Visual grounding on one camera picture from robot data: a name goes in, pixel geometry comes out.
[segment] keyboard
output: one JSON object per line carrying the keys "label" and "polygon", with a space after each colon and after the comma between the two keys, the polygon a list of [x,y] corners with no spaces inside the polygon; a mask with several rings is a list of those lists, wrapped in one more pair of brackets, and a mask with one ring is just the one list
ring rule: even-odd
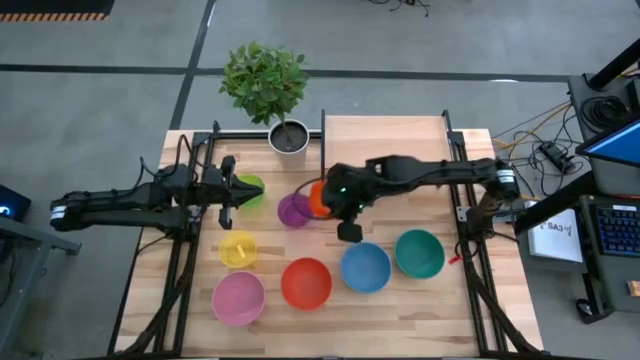
{"label": "keyboard", "polygon": [[603,253],[640,256],[640,211],[598,207],[597,216]]}

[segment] monitor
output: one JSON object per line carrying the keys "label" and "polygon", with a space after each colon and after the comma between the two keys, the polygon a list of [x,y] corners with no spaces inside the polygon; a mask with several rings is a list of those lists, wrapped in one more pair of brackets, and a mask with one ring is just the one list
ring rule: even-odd
{"label": "monitor", "polygon": [[596,135],[578,146],[576,154],[640,167],[640,119]]}

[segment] yellow bowl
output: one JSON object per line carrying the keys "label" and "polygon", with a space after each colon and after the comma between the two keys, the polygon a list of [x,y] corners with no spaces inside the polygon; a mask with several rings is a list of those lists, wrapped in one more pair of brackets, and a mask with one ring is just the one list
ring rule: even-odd
{"label": "yellow bowl", "polygon": [[220,243],[218,254],[223,264],[239,269],[251,265],[256,259],[258,246],[250,232],[232,231]]}

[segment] green leaves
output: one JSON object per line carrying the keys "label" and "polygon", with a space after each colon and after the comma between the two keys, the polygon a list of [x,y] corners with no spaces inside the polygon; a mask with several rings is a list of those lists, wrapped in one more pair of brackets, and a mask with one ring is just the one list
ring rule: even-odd
{"label": "green leaves", "polygon": [[304,98],[309,75],[300,69],[305,56],[272,49],[252,41],[229,53],[224,80],[218,90],[233,98],[233,106],[243,108],[254,124],[269,125],[271,118],[284,121],[285,114]]}
{"label": "green leaves", "polygon": [[260,51],[261,51],[260,45],[256,44],[255,41],[252,41],[249,44],[249,56],[250,57],[253,58],[253,57],[258,56],[258,54],[260,54]]}

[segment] desk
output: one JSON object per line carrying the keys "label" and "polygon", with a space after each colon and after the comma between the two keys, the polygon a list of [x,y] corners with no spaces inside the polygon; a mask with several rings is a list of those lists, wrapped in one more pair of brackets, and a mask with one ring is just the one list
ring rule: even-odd
{"label": "desk", "polygon": [[[487,130],[464,130],[470,159],[493,157]],[[161,158],[173,162],[177,139],[192,132],[170,131]],[[326,166],[336,161],[362,166],[380,155],[406,154],[421,160],[449,159],[444,119],[420,117],[346,117],[326,119]],[[393,277],[380,293],[363,295],[349,290],[340,277],[338,263],[348,243],[337,240],[337,222],[310,222],[288,230],[278,221],[279,200],[297,185],[319,176],[321,149],[312,143],[307,162],[297,169],[282,169],[264,140],[218,140],[214,163],[223,156],[236,158],[236,173],[259,175],[266,184],[265,199],[257,209],[234,211],[234,230],[249,230],[257,240],[258,259],[250,271],[267,289],[267,305],[258,321],[230,328],[217,321],[210,302],[215,285],[230,269],[219,260],[217,248],[226,235],[217,224],[216,211],[206,214],[201,232],[196,273],[191,291],[182,356],[193,357],[431,357],[475,356],[464,271],[460,262],[445,264],[435,278],[410,279],[395,267]],[[367,240],[393,255],[398,236],[411,228],[424,228],[442,242],[447,259],[457,242],[448,187],[422,187],[410,194],[380,199],[359,217]],[[510,228],[497,231],[510,233]],[[145,230],[140,246],[159,237]],[[487,242],[498,300],[513,323],[534,345],[542,348],[536,317],[515,243],[496,237]],[[115,350],[129,346],[157,310],[163,293],[171,250],[162,241],[140,254],[117,332]],[[291,308],[280,293],[285,267],[300,257],[323,261],[333,276],[333,289],[325,306],[302,312]],[[486,309],[483,317],[490,324]],[[173,339],[168,327],[167,344]],[[487,335],[491,338],[490,327]]]}

